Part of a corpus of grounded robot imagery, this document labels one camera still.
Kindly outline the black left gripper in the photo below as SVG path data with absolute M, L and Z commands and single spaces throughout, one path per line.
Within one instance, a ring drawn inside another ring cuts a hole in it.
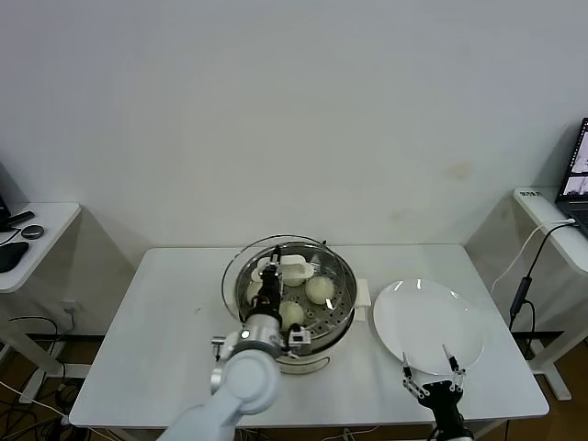
M 273 249 L 273 265 L 281 265 L 281 246 L 276 245 Z M 276 320 L 281 320 L 279 306 L 281 303 L 281 281 L 277 270 L 274 267 L 266 267 L 260 273 L 262 286 L 252 299 L 252 315 L 267 315 Z

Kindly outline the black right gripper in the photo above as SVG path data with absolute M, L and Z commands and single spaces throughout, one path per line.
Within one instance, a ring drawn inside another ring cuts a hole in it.
M 425 408 L 433 413 L 456 413 L 463 396 L 463 383 L 467 375 L 456 357 L 442 344 L 451 369 L 449 379 L 426 383 L 423 386 L 415 380 L 413 370 L 405 353 L 402 353 L 403 387 Z

